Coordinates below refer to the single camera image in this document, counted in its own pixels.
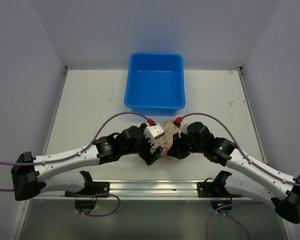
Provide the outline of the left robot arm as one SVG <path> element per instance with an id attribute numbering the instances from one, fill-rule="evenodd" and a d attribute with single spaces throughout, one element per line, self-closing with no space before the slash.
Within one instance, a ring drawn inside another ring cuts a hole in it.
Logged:
<path id="1" fill-rule="evenodd" d="M 160 125 L 131 126 L 121 133 L 93 140 L 91 144 L 66 152 L 33 156 L 22 153 L 11 169 L 14 198 L 25 201 L 42 192 L 66 191 L 79 193 L 93 188 L 92 178 L 81 172 L 65 180 L 65 173 L 71 170 L 98 166 L 118 161 L 122 156 L 139 155 L 150 166 L 163 151 L 158 146 L 151 151 L 155 141 L 163 137 Z"/>

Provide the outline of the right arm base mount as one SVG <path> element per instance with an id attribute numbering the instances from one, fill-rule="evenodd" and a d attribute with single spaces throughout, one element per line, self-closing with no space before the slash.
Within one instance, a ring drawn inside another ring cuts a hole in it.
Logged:
<path id="1" fill-rule="evenodd" d="M 222 177 L 215 177 L 212 179 L 208 177 L 204 181 L 196 183 L 196 191 L 199 198 L 210 198 L 220 200 L 211 200 L 210 205 L 215 210 L 225 205 L 233 203 L 233 196 L 228 193 L 224 187 L 224 179 Z"/>

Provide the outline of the floral mesh laundry bag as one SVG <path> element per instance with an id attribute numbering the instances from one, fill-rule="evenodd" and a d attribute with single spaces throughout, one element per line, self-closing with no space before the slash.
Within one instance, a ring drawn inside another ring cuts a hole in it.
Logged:
<path id="1" fill-rule="evenodd" d="M 151 152 L 153 153 L 159 146 L 162 147 L 161 157 L 167 155 L 168 151 L 173 145 L 174 134 L 179 133 L 179 128 L 174 124 L 173 120 L 168 120 L 160 124 L 164 131 L 164 136 L 155 140 L 154 145 L 151 147 Z"/>

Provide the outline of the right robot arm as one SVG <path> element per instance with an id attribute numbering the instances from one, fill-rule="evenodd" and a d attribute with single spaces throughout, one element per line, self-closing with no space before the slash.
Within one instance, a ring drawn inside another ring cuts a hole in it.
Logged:
<path id="1" fill-rule="evenodd" d="M 202 154 L 212 163 L 240 172 L 248 179 L 221 171 L 213 182 L 215 191 L 259 201 L 286 221 L 300 223 L 300 175 L 292 176 L 258 161 L 234 142 L 215 137 L 201 122 L 183 123 L 179 118 L 173 124 L 178 133 L 173 135 L 168 156 L 181 160 Z"/>

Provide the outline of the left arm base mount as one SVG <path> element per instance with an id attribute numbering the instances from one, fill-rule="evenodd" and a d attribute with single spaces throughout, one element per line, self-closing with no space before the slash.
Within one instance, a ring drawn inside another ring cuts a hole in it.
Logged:
<path id="1" fill-rule="evenodd" d="M 82 196 L 87 197 L 97 194 L 108 194 L 109 191 L 110 183 L 108 181 L 94 181 L 93 187 L 85 187 L 77 193 L 65 191 L 64 196 L 68 198 L 76 198 L 76 200 L 74 201 L 75 209 L 79 212 L 89 214 L 97 206 L 97 198 L 89 197 L 88 200 L 84 200 Z"/>

